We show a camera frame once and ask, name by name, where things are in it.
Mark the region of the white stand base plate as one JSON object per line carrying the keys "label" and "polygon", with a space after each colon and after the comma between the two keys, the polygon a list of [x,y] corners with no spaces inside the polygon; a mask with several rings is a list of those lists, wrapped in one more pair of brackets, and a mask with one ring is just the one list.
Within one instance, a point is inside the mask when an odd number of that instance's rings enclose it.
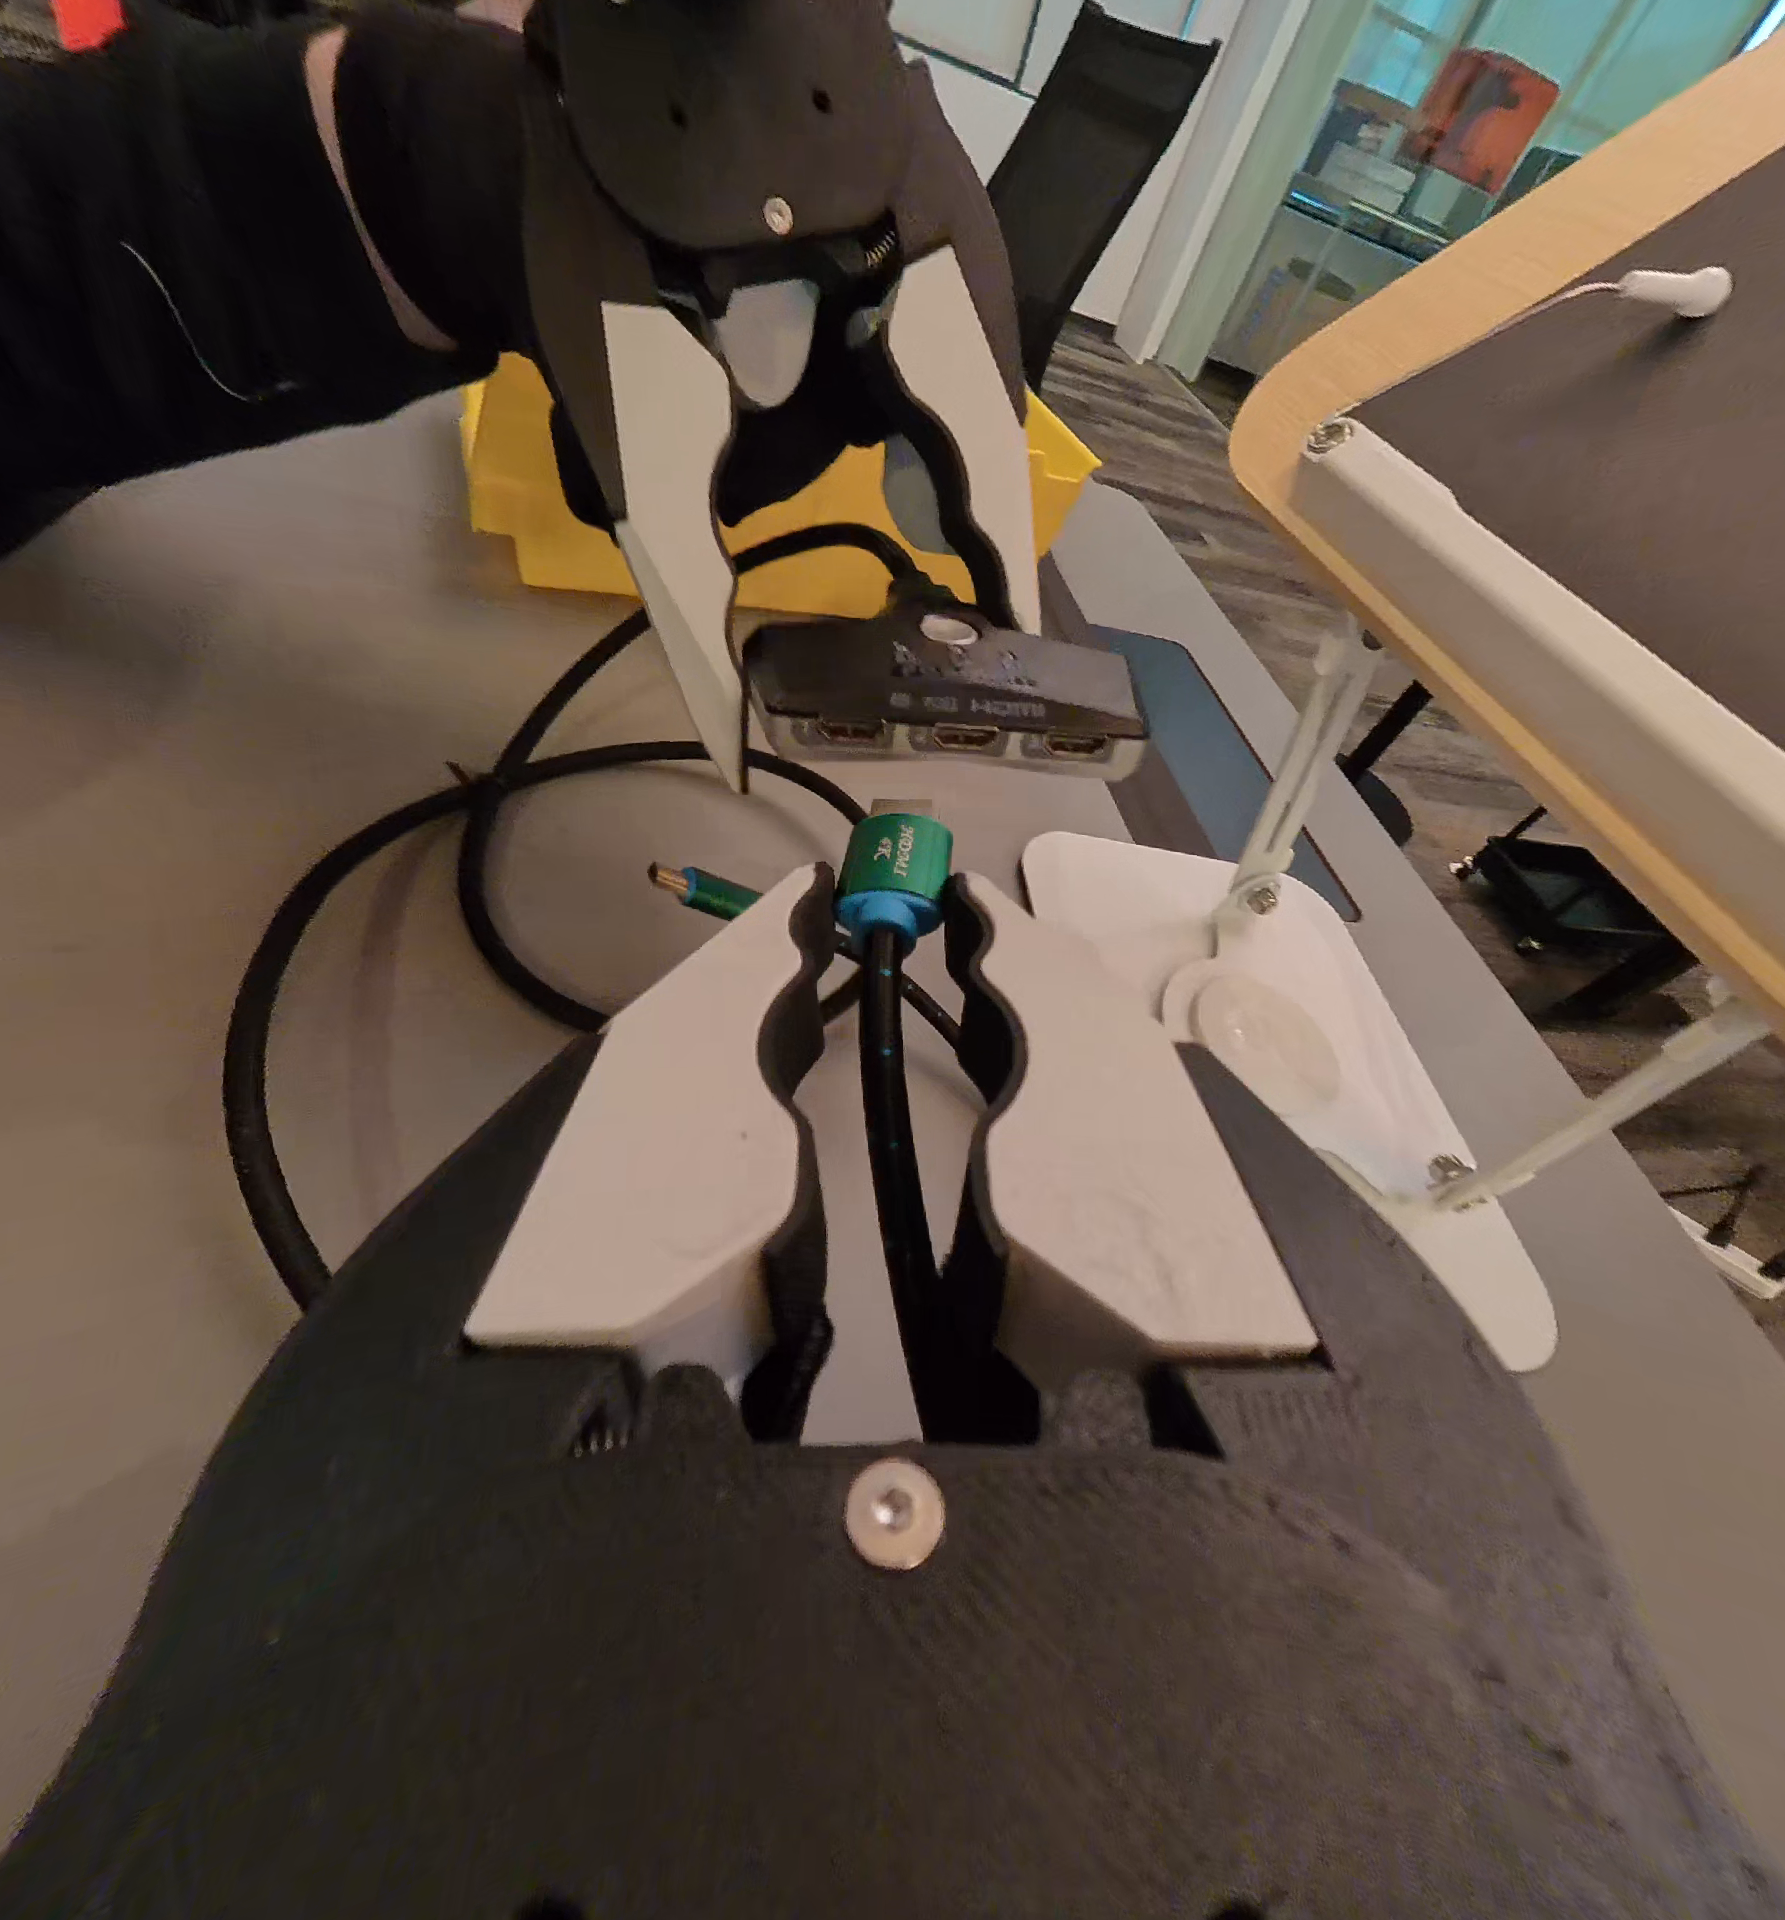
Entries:
{"label": "white stand base plate", "polygon": [[1615,878],[1693,933],[1728,996],[1583,1115],[1495,1168],[1470,1149],[1338,909],[1288,874],[1370,680],[1362,641],[1328,643],[1241,859],[1046,834],[1022,878],[1041,917],[1087,941],[1148,1022],[1197,1047],[1424,1260],[1510,1372],[1556,1349],[1556,1310],[1502,1199],[1756,1041],[1785,1039],[1785,747],[1570,588],[1528,537],[1479,507],[1449,453],[1424,453],[1427,402],[1477,414],[1509,360],[1573,353],[1561,371],[1636,371],[1693,343],[1732,296],[1721,267],[1631,271],[1554,295],[1314,422],[1285,507],[1310,556],[1359,579],[1412,665],[1465,707],[1531,792],[1561,801]]}

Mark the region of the wooden stand tray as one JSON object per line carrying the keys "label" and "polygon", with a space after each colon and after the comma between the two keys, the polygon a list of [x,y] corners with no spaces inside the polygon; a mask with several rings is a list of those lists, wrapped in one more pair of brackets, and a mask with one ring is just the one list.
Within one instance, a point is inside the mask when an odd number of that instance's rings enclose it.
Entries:
{"label": "wooden stand tray", "polygon": [[1785,28],[1294,350],[1231,458],[1785,1041]]}

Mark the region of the black utility cart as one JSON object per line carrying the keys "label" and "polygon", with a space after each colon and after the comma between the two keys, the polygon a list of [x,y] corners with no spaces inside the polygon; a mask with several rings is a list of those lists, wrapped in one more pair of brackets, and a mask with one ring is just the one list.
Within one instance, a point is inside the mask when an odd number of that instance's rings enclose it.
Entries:
{"label": "black utility cart", "polygon": [[1534,829],[1547,815],[1536,807],[1488,836],[1449,866],[1449,878],[1485,893],[1519,956],[1595,964],[1585,983],[1547,1003],[1538,1022],[1620,1020],[1703,964],[1593,850],[1541,839]]}

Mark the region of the orange black machine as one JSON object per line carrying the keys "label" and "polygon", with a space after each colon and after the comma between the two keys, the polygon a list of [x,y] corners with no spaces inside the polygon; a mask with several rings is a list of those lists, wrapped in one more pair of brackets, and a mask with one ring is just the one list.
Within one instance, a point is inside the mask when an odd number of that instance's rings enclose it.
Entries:
{"label": "orange black machine", "polygon": [[1456,49],[1412,111],[1398,160],[1497,196],[1557,98],[1561,84],[1524,61]]}

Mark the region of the silver hdmi switch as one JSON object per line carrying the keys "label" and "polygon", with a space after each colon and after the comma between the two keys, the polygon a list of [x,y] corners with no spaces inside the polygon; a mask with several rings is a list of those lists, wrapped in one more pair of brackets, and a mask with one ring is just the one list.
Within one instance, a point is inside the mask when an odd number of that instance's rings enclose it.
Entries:
{"label": "silver hdmi switch", "polygon": [[801,761],[948,758],[1116,784],[1151,745],[1118,653],[1003,629],[919,581],[869,618],[762,623],[742,672],[772,750]]}

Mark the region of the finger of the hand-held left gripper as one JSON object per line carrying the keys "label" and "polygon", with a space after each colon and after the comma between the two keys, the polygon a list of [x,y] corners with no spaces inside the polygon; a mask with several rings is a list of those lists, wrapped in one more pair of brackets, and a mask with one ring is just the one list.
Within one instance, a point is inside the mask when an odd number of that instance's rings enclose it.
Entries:
{"label": "finger of the hand-held left gripper", "polygon": [[599,316],[625,485],[615,537],[697,741],[744,792],[736,569],[715,517],[715,481],[736,425],[734,384],[714,347],[673,311],[605,300]]}
{"label": "finger of the hand-held left gripper", "polygon": [[880,307],[882,492],[919,552],[953,556],[981,614],[1042,631],[1022,413],[951,247],[904,266]]}

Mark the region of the yellow plastic bin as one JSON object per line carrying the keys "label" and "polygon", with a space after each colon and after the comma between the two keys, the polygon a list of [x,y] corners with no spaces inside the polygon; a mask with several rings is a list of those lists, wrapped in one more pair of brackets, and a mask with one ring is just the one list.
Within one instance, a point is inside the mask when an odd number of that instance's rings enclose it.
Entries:
{"label": "yellow plastic bin", "polygon": [[[1034,541],[1047,554],[1102,462],[1038,397],[1027,398],[1025,435]],[[638,598],[612,537],[575,518],[560,492],[551,394],[533,363],[508,353],[486,381],[465,388],[461,448],[473,527],[512,541],[525,588]],[[754,515],[725,541],[742,552],[829,522],[853,522],[894,537],[882,469],[880,448],[852,448],[805,492]],[[869,618],[884,594],[880,561],[856,547],[821,547],[744,574],[736,603],[788,614]]]}

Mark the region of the black mesh office chair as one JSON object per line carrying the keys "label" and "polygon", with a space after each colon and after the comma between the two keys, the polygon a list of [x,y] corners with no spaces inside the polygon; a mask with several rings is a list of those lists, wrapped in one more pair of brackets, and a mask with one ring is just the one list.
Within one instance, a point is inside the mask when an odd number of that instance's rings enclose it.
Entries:
{"label": "black mesh office chair", "polygon": [[1007,249],[1025,386],[1177,138],[1222,43],[1164,35],[1086,3],[987,181]]}

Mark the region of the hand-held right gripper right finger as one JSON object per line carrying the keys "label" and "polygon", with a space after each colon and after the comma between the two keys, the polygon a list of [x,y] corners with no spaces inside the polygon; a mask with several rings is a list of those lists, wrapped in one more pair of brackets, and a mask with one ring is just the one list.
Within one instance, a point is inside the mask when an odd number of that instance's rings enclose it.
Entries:
{"label": "hand-held right gripper right finger", "polygon": [[958,1063],[985,1101],[953,1251],[1046,1394],[1086,1372],[1309,1362],[1317,1330],[1178,1047],[1081,935],[948,889]]}

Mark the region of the white power strip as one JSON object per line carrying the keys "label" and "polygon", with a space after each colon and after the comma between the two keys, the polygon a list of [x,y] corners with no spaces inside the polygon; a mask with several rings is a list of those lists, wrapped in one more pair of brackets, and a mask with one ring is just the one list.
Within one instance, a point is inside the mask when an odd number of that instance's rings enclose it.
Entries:
{"label": "white power strip", "polygon": [[1688,1187],[1669,1192],[1668,1205],[1681,1230],[1693,1241],[1704,1264],[1728,1280],[1728,1286],[1756,1303],[1773,1303],[1785,1294],[1785,1255],[1768,1260],[1752,1259],[1739,1243],[1739,1220],[1746,1211],[1748,1193],[1743,1187],[1728,1189],[1724,1208],[1709,1222],[1695,1220],[1681,1202],[1693,1199],[1711,1199],[1721,1187]]}

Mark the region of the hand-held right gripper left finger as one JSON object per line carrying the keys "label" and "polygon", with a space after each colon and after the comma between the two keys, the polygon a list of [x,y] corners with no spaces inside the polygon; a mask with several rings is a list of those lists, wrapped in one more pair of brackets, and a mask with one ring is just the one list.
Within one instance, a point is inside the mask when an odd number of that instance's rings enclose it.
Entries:
{"label": "hand-held right gripper left finger", "polygon": [[831,1352],[827,1220],[796,1094],[824,1054],[833,875],[792,872],[608,1022],[465,1318],[806,1403]]}

